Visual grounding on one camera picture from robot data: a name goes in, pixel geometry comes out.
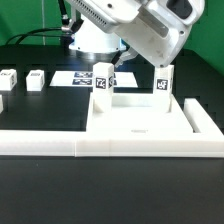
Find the white block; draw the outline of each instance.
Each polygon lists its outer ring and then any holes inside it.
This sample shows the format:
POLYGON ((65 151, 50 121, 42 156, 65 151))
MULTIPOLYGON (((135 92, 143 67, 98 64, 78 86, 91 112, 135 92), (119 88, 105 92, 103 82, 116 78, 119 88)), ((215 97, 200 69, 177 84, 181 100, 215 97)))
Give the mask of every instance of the white block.
POLYGON ((114 66, 99 62, 93 66, 94 74, 94 109, 105 113, 111 110, 114 92, 114 66))
POLYGON ((0 114, 3 111, 3 101, 2 101, 2 95, 0 95, 0 114))
POLYGON ((155 68, 154 74, 154 109, 160 112, 169 112, 172 86, 173 86, 174 66, 165 68, 155 68))
POLYGON ((17 83, 15 69, 2 70, 0 73, 0 90, 11 91, 17 83))
POLYGON ((31 70, 26 77, 27 91, 41 91, 44 83, 44 71, 42 70, 31 70))

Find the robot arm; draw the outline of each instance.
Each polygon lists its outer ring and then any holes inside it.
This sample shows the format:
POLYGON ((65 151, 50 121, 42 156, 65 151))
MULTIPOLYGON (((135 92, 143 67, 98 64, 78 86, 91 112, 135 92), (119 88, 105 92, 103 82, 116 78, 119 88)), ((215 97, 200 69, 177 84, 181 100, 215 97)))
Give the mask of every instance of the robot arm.
POLYGON ((204 10, 204 0, 67 0, 106 33, 131 46, 117 66, 136 52, 155 67, 168 66, 204 10))

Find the cable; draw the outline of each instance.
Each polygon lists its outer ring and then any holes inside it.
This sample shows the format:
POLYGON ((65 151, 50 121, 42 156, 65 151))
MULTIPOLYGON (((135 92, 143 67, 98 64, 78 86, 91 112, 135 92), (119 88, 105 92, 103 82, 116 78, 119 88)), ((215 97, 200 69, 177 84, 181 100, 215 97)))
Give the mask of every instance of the cable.
POLYGON ((13 39, 17 37, 22 37, 24 35, 26 35, 26 37, 29 37, 29 36, 34 36, 34 37, 63 37, 64 36, 66 37, 67 36, 67 35, 46 35, 46 34, 18 34, 8 39, 5 45, 8 45, 13 39))
POLYGON ((63 26, 68 26, 69 24, 69 17, 65 8, 64 0, 58 0, 60 12, 61 12, 61 22, 63 26))
POLYGON ((19 40, 16 41, 16 45, 20 44, 20 42, 22 42, 27 36, 29 36, 30 34, 35 34, 35 33, 41 33, 41 32, 49 32, 49 31, 58 31, 61 30, 60 27, 51 27, 51 28, 42 28, 42 29, 37 29, 37 30, 32 30, 30 32, 28 32, 27 34, 22 35, 19 40))

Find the black table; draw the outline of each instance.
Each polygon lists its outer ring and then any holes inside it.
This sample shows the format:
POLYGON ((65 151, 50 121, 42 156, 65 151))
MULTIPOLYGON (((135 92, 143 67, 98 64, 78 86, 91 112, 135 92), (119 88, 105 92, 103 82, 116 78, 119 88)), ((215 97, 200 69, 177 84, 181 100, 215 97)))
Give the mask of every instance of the black table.
MULTIPOLYGON (((190 51, 173 63, 179 103, 196 97, 223 129, 223 76, 190 51)), ((85 131, 91 89, 49 83, 56 70, 92 70, 92 65, 56 46, 0 47, 0 69, 15 68, 19 77, 15 90, 2 92, 7 110, 0 129, 85 131), (25 91, 31 69, 46 72, 39 94, 25 91)), ((116 91, 152 91, 154 70, 143 58, 119 71, 134 72, 139 88, 116 91)), ((0 190, 1 224, 224 223, 223 159, 1 156, 0 190)))

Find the black and white printed sheet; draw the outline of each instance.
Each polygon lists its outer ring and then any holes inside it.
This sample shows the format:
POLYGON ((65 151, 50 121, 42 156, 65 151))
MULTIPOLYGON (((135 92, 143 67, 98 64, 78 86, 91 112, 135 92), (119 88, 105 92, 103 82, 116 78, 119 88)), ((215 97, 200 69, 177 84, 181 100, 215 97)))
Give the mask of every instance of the black and white printed sheet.
MULTIPOLYGON (((93 72, 89 71, 56 71, 50 86, 92 87, 93 72)), ((137 88, 137 82, 132 72, 115 72, 114 87, 137 88)))

